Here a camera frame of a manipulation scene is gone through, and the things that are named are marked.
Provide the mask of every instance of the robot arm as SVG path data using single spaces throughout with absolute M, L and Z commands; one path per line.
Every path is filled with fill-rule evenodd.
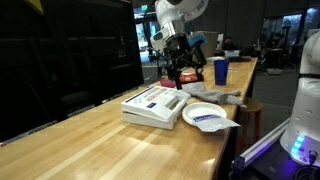
M 311 36 L 303 48 L 300 73 L 320 76 L 320 32 Z
M 168 38 L 185 33 L 185 23 L 199 17 L 207 6 L 208 0 L 157 0 L 155 9 L 161 30 L 150 38 L 153 49 L 163 52 Z
M 200 16 L 208 5 L 208 0 L 157 0 L 155 9 L 161 30 L 150 38 L 153 49 L 162 53 L 166 48 L 172 60 L 172 67 L 167 69 L 169 79 L 175 80 L 177 89 L 181 89 L 179 81 L 182 70 L 193 67 L 197 79 L 203 80 L 203 65 L 206 60 L 201 52 L 199 41 L 190 46 L 185 22 Z M 195 55 L 198 62 L 192 61 Z

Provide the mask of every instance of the wooden table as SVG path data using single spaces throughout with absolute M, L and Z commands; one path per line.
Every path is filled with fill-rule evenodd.
M 231 63 L 227 85 L 215 86 L 208 62 L 205 86 L 238 89 L 242 100 L 255 65 L 256 59 Z M 143 89 L 0 148 L 0 179 L 211 179 L 230 129 L 203 133 L 181 115 L 173 130 L 124 123 L 120 103 Z M 187 104 L 197 101 L 191 98 Z M 221 107 L 235 118 L 235 105 Z

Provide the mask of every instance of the person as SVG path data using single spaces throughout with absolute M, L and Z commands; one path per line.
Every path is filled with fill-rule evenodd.
M 223 50 L 235 50 L 237 47 L 236 45 L 232 42 L 232 39 L 230 36 L 226 37 L 226 39 L 223 42 L 222 49 Z
M 275 49 L 283 49 L 284 48 L 285 38 L 282 34 L 276 33 L 272 39 L 272 46 Z

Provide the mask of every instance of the white robot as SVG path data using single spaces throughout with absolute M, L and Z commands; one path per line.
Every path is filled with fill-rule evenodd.
M 167 68 L 170 79 L 181 89 L 179 76 L 186 67 L 193 67 L 199 81 L 203 80 L 203 65 L 206 60 L 201 52 L 201 38 L 190 45 L 185 32 L 185 23 L 200 16 L 208 6 L 208 0 L 157 0 L 155 9 L 161 30 L 150 38 L 153 49 L 162 53 L 166 48 L 172 60 Z
M 304 45 L 293 112 L 280 144 L 294 161 L 320 166 L 320 32 Z

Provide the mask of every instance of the black cabinet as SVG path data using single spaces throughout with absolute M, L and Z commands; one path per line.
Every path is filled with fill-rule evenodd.
M 10 6 L 25 20 L 33 10 L 21 1 Z M 41 3 L 27 34 L 19 20 L 5 24 L 14 33 L 0 30 L 0 141 L 143 84 L 131 1 Z

